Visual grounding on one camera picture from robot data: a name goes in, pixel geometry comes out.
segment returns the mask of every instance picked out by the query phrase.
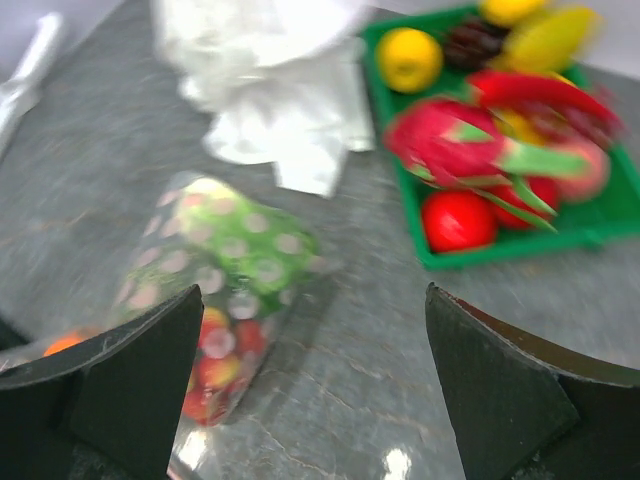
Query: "green plastic basket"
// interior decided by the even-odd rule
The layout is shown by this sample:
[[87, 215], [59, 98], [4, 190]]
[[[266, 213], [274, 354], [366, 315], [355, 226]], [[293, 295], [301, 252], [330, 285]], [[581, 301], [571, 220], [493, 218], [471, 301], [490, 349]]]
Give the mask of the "green plastic basket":
[[[466, 15], [475, 12], [474, 7], [463, 7], [420, 16], [399, 17], [371, 25], [363, 32], [362, 38], [367, 44], [365, 72], [381, 129], [386, 128], [397, 113], [416, 100], [442, 91], [455, 90], [464, 80], [464, 75], [445, 69], [436, 85], [425, 92], [402, 95], [391, 91], [382, 81], [375, 62], [375, 48], [382, 35], [397, 27], [411, 27], [441, 39], [445, 32], [460, 23]], [[578, 86], [588, 86], [577, 67], [565, 72], [565, 76]], [[588, 203], [564, 205], [554, 221], [558, 233], [503, 230], [491, 247], [448, 254], [432, 253], [422, 229], [420, 206], [433, 189], [407, 172], [396, 157], [393, 162], [417, 256], [426, 269], [435, 270], [461, 268], [565, 248], [597, 248], [614, 237], [639, 234], [640, 177], [621, 146], [614, 147], [610, 157], [611, 179], [605, 191]]]

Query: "red chili pepper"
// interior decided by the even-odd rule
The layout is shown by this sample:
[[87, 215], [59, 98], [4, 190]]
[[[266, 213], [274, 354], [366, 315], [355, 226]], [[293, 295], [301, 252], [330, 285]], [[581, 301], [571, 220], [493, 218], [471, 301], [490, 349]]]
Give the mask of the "red chili pepper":
[[554, 108], [572, 107], [608, 125], [619, 126], [620, 119], [609, 108], [580, 88], [542, 75], [483, 70], [467, 78], [478, 106], [511, 108], [523, 101], [541, 102]]

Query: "gray tabletop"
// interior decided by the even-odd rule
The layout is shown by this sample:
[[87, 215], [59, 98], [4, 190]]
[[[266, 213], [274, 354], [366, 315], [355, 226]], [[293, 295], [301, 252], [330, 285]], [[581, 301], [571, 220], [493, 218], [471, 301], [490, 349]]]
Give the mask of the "gray tabletop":
[[[206, 156], [208, 120], [154, 59], [147, 4], [129, 0], [65, 59], [2, 164], [0, 306], [35, 337], [100, 323], [157, 196], [185, 169], [285, 208], [338, 245], [344, 270], [305, 299], [233, 422], [179, 432], [204, 480], [461, 480], [424, 324], [430, 281], [563, 346], [640, 367], [637, 240], [426, 272], [384, 153], [353, 155], [331, 201], [277, 189], [269, 166]], [[633, 130], [637, 84], [590, 73]], [[628, 145], [637, 157], [633, 132]], [[84, 454], [79, 465], [77, 478], [126, 478]]]

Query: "gray table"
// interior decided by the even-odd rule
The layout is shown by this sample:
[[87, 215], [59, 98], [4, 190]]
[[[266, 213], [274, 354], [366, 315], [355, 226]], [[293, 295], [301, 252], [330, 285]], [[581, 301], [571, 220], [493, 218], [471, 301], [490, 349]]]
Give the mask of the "gray table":
[[[207, 157], [208, 121], [154, 59], [147, 9], [130, 0], [60, 65], [2, 164], [0, 305], [36, 337], [100, 323], [157, 196], [183, 169], [285, 208], [339, 245], [344, 271], [305, 300], [235, 422], [191, 437], [194, 461], [209, 447], [204, 480], [461, 480], [424, 325], [429, 281], [561, 345], [640, 367], [637, 241], [425, 272], [382, 152], [354, 155], [331, 201], [275, 188], [268, 166]], [[591, 74], [636, 128], [638, 85]], [[628, 145], [637, 157], [640, 138]], [[125, 477], [79, 454], [77, 478]]]

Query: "dark brown fruit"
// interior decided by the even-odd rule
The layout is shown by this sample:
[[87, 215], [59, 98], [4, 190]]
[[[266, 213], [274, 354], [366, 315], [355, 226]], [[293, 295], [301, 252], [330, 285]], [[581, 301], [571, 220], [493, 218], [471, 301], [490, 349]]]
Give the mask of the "dark brown fruit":
[[461, 70], [480, 70], [499, 55], [508, 30], [472, 16], [451, 29], [443, 43], [445, 62]]

